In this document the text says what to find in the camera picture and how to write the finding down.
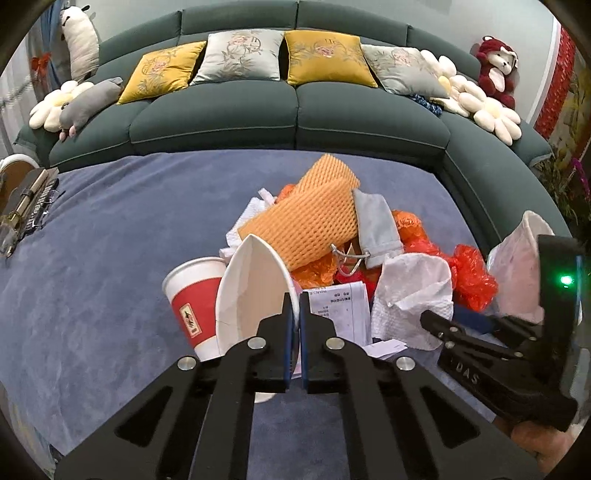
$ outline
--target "human hand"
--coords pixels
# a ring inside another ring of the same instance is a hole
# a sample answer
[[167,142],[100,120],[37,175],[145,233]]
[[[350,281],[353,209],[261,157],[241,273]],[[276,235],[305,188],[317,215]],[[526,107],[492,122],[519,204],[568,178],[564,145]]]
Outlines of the human hand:
[[513,428],[500,417],[497,417],[493,423],[517,445],[535,455],[542,473],[549,473],[558,465],[574,443],[570,433],[532,421],[519,423]]

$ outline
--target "throw pillow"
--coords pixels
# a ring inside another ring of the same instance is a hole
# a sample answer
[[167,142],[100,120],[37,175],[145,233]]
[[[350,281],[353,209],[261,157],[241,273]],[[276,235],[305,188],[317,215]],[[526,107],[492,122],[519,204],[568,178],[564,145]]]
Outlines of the throw pillow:
[[191,82],[227,80],[279,80],[279,47],[283,32],[278,30],[233,30],[210,33],[205,58]]
[[448,98],[431,66],[416,48],[361,45],[384,89],[397,95]]
[[290,68],[287,83],[348,82],[376,88],[359,37],[322,30],[285,32]]
[[189,86],[195,63],[206,42],[147,53],[139,61],[118,105],[176,92]]

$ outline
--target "red decoration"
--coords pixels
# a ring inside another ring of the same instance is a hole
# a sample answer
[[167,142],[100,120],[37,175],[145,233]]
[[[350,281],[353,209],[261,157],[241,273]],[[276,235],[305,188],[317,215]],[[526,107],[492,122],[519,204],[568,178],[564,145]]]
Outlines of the red decoration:
[[33,57],[31,59],[31,71],[34,73],[35,80],[44,81],[47,75],[47,66],[51,53],[44,53],[41,57]]
[[558,123],[558,117],[569,93],[570,78],[574,69],[576,45],[567,31],[562,27],[560,29],[560,45],[558,47],[556,67],[554,68],[548,95],[534,127],[546,140],[549,139]]

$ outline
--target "curtain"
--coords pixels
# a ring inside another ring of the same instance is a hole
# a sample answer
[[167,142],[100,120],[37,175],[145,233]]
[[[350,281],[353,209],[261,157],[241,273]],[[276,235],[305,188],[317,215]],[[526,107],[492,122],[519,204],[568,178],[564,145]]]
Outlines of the curtain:
[[14,153],[12,142],[21,127],[28,123],[29,112],[38,101],[31,84],[26,37],[0,76],[0,98],[0,158],[4,158]]
[[55,59],[53,59],[53,47],[56,42],[58,34],[61,36],[61,24],[60,24],[60,11],[64,4],[64,0],[56,0],[50,7],[48,7],[39,17],[39,23],[41,24],[41,39],[43,41],[44,52],[52,52],[52,58],[47,65],[47,87],[51,92],[52,90],[58,89],[62,83],[65,82],[61,79],[56,68]]

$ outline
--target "plush toy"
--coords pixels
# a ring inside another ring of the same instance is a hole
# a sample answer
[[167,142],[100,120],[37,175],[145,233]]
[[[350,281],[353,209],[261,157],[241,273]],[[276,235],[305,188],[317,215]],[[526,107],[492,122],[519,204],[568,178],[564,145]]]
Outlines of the plush toy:
[[70,7],[61,11],[62,39],[70,51],[72,78],[82,82],[90,78],[99,67],[99,38],[85,11],[90,8]]
[[478,85],[489,97],[515,109],[515,99],[511,95],[515,85],[509,75],[517,68],[517,53],[496,38],[483,37],[482,40],[476,54],[482,64]]
[[449,98],[433,98],[431,101],[439,103],[448,112],[466,118],[473,116],[476,125],[494,133],[505,145],[511,146],[515,140],[521,138],[521,129],[518,126],[521,118],[517,112],[504,107],[499,100],[487,97],[476,83],[463,75],[458,75],[455,65],[447,57],[442,56],[437,60],[428,50],[423,50],[421,54],[430,64],[433,60],[439,63],[439,67],[431,66],[435,70],[439,68],[443,73],[442,77],[447,80],[445,82],[440,77],[439,83],[444,87],[449,85]]
[[82,92],[93,87],[91,82],[78,85],[75,80],[64,83],[59,90],[48,93],[45,98],[36,104],[29,114],[29,127],[37,129],[44,127],[48,132],[60,131],[61,107],[66,102],[72,101]]
[[91,117],[115,103],[121,95],[122,85],[121,77],[103,80],[65,103],[59,119],[62,128],[60,140],[65,141],[68,135],[74,137]]

